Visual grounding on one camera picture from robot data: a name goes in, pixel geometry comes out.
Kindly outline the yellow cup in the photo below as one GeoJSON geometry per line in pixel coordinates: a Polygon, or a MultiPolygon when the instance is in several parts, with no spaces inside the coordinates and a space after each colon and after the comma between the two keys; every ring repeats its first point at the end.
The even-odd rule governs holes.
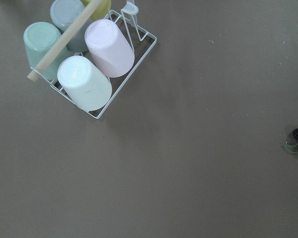
{"type": "Polygon", "coordinates": [[[111,9],[111,0],[103,0],[101,4],[98,6],[96,11],[91,14],[89,17],[90,20],[96,21],[99,19],[103,19],[111,9]]]}

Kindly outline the pink cup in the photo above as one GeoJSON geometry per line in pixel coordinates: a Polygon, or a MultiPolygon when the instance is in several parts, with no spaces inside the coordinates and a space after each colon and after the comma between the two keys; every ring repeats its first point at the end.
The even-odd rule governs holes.
{"type": "Polygon", "coordinates": [[[120,77],[132,68],[134,51],[113,21],[100,19],[91,23],[84,38],[96,67],[105,76],[120,77]]]}

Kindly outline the white cup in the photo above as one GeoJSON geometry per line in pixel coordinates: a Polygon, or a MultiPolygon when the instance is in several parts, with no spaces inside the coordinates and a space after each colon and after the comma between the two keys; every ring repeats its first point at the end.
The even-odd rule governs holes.
{"type": "Polygon", "coordinates": [[[112,95],[109,79],[82,56],[64,60],[58,68],[57,79],[75,105],[84,111],[102,108],[112,95]]]}

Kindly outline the mint green cup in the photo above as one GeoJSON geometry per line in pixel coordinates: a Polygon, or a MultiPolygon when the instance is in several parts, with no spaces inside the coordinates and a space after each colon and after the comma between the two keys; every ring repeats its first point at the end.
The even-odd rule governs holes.
{"type": "MultiPolygon", "coordinates": [[[[48,22],[36,22],[29,25],[24,31],[23,40],[30,67],[35,67],[60,37],[61,33],[58,28],[48,22]]],[[[64,47],[44,71],[43,76],[50,81],[56,80],[60,64],[70,56],[72,56],[71,52],[64,47]]]]}

